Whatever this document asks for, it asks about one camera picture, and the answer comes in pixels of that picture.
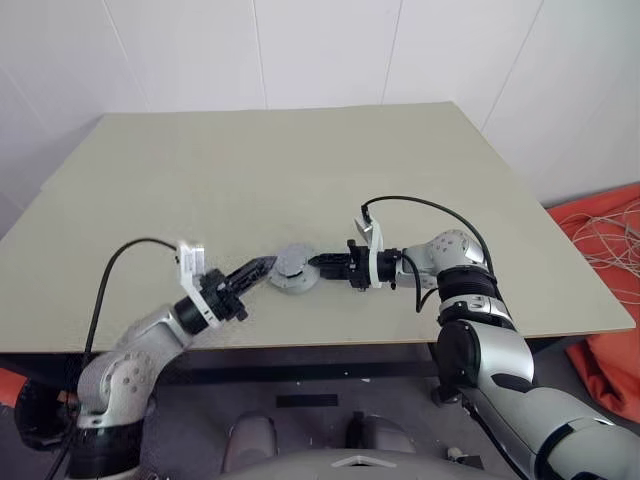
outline black cable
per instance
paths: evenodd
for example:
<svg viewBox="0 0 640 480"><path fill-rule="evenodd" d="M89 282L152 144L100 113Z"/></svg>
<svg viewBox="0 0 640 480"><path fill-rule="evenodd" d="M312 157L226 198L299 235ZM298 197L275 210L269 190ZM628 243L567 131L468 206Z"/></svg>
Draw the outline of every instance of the black cable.
<svg viewBox="0 0 640 480"><path fill-rule="evenodd" d="M409 255L405 255L404 253L400 253L400 257L405 259L409 265L411 265L411 271L413 272L413 279L416 282L416 313L420 313L420 294L422 292L422 285L420 282L420 273L418 272L418 266L416 262Z"/></svg>
<svg viewBox="0 0 640 480"><path fill-rule="evenodd" d="M422 292L422 282L420 281L420 272L418 270L418 266L416 265L416 262L413 261L413 258L411 258L409 255L400 253L400 258L405 259L407 263L411 265L411 271L413 272L413 279L416 282L416 313L420 313L422 311L422 307L424 307L424 304L427 303L427 300L429 299L431 294L433 294L433 292L435 292L438 289L432 288L431 290L429 290L427 293L424 294L424 297L420 298L420 294Z"/></svg>
<svg viewBox="0 0 640 480"><path fill-rule="evenodd" d="M93 346L93 338L96 335L96 329L98 328L98 317L100 316L100 310L102 309L102 300L104 298L105 290L107 289L107 282L109 281L109 275L111 274L111 270L113 269L113 265L118 260L118 257L124 253L129 247L133 247L138 243L156 243L158 245L165 246L173 251L176 251L177 248L175 245L172 245L169 242L165 242L164 240L159 240L157 238L143 237L137 238L135 240L131 240L130 242L122 245L109 259L107 262L107 266L104 269L104 273L102 274L102 280L100 280L100 287L98 288L98 296L96 297L96 303L93 307L93 315L91 317L91 324L89 325L89 332L87 333L87 341L84 345L84 354L82 356L82 369L89 364L89 359L91 357L91 347Z"/></svg>
<svg viewBox="0 0 640 480"><path fill-rule="evenodd" d="M438 290L437 288L432 288L431 290L429 290L427 293L424 294L424 297L422 297L422 300L420 301L420 311L422 311L424 304L427 303L427 300L429 300L429 297L433 294L433 292L436 292L437 290Z"/></svg>
<svg viewBox="0 0 640 480"><path fill-rule="evenodd" d="M144 243L144 242L156 243L158 245L167 247L173 251L177 250L175 245L169 242L165 242L164 240L159 240L157 238L151 238L151 237L143 237L143 238L137 238L135 240L131 240L130 242L125 243L118 250L116 250L115 253L111 256L111 258L107 262L107 266L104 269L104 273L102 274L102 279L100 280L100 286L98 287L98 295L96 297L96 303L93 306L93 315L91 316L91 323L89 324L89 331L87 332L87 340L85 342L84 353L82 355L82 368L80 370L81 373L82 373L82 370L84 370L85 367L89 364L89 360L91 359L91 349L93 347L93 339L96 335L96 329L98 328L98 318L100 317L100 310L102 309L102 301L104 300L104 294L107 289L107 282L109 281L109 275L111 274L111 270L113 269L113 266L115 265L118 257L122 255L122 253L125 250L127 250L129 247L132 247L134 245L137 245L139 243ZM72 423L70 424L70 427L67 429L67 432L65 433L65 439L62 442L62 445L60 447L60 452L58 453L58 455L56 456L56 459L51 465L51 468L49 469L49 472L47 473L45 480L53 480L53 477L55 477L56 473L60 469L60 465L62 465L64 458L67 456L67 453L69 452L69 448L71 447L71 443L73 441L73 437L75 433L76 433L76 425L72 421Z"/></svg>
<svg viewBox="0 0 640 480"><path fill-rule="evenodd" d="M476 237L476 239L478 240L478 243L480 244L480 247L482 248L482 253L484 254L485 261L487 262L487 269L489 270L489 273L491 273L491 275L494 274L493 261L491 260L491 254L489 253L489 247L487 246L487 243L484 241L484 238L482 238L482 235L480 235L480 232L478 232L478 230L471 224L471 222L469 222L462 215L451 210L450 208L440 205L439 203L430 202L429 200L423 200L422 198L407 197L404 195L386 195L383 197L372 198L371 200L367 200L365 203L362 204L362 206L360 207L360 210L362 211L362 216L366 221L371 220L371 217L369 216L368 206L371 205L372 203L380 202L383 200L404 200L406 202L421 203L423 205L427 205L429 207L436 208L442 212L448 213L452 217L456 218L465 227L467 227L471 231L471 233L473 233L473 235Z"/></svg>

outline gray floor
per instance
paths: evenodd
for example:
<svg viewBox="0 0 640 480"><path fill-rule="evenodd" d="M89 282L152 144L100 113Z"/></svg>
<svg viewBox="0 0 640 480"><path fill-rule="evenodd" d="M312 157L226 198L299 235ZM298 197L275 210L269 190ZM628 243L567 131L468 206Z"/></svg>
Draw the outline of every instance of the gray floor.
<svg viewBox="0 0 640 480"><path fill-rule="evenodd" d="M216 365L282 364L330 361L403 360L425 356L415 346L373 347L350 351L311 349L253 351L218 354ZM542 384L562 388L581 399L588 395L562 352L546 352L536 358ZM448 446L481 455L485 469L508 479L517 478L495 451L481 429L459 405L442 409L429 400L433 379L387 378L239 383L211 386L165 386L158 389L157 409L145 424L143 461L175 480L215 478L220 469L227 433L234 420L247 411L271 416L278 431L281 453L307 448L340 447L351 414L362 410L387 417L404 427L419 453L441 456ZM276 408L276 395L334 393L339 406ZM640 426L608 415L640 433ZM0 411L0 467L3 479L42 478L53 457L23 447L13 425L12 411Z"/></svg>

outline black joint housing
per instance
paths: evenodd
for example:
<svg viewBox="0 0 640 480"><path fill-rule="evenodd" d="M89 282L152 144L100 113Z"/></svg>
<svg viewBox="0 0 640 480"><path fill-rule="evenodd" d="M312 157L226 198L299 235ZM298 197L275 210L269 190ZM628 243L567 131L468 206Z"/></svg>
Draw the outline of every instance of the black joint housing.
<svg viewBox="0 0 640 480"><path fill-rule="evenodd" d="M444 385L476 387L480 369L480 343L463 321L445 324L436 344L438 376Z"/></svg>
<svg viewBox="0 0 640 480"><path fill-rule="evenodd" d="M68 478L103 478L137 467L142 423L78 430L71 447Z"/></svg>
<svg viewBox="0 0 640 480"><path fill-rule="evenodd" d="M496 277L473 265L449 268L438 274L438 293L443 302L458 295L499 298Z"/></svg>

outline round gray object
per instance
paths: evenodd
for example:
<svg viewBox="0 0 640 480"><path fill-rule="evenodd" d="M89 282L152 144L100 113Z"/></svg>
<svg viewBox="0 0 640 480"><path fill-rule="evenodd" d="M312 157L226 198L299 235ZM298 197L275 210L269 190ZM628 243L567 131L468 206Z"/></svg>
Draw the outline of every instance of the round gray object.
<svg viewBox="0 0 640 480"><path fill-rule="evenodd" d="M309 260L315 256L315 250L302 243L283 248L277 254L269 281L285 293L306 292L320 278L320 271L309 265Z"/></svg>

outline orange fabric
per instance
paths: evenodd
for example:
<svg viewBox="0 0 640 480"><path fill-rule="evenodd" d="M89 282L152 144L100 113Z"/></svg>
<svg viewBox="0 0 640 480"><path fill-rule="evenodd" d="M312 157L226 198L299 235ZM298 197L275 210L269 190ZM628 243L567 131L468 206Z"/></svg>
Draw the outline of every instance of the orange fabric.
<svg viewBox="0 0 640 480"><path fill-rule="evenodd" d="M640 183L610 192L587 197L549 210L553 219L570 238L583 226L588 217L621 213L630 205L640 209ZM640 231L640 213L626 216L632 228ZM600 233L622 234L615 225L596 227ZM599 238L581 240L577 248L583 253L596 254L603 250ZM637 301L615 289L640 293L640 279L622 268L612 266L596 270L600 278L619 299ZM586 341L569 347L567 354L582 378L591 396L608 410L640 422L640 305L623 306L636 321L636 328L627 332L591 335Z"/></svg>
<svg viewBox="0 0 640 480"><path fill-rule="evenodd" d="M16 400L27 379L22 375L0 368L0 403L9 407L16 406Z"/></svg>

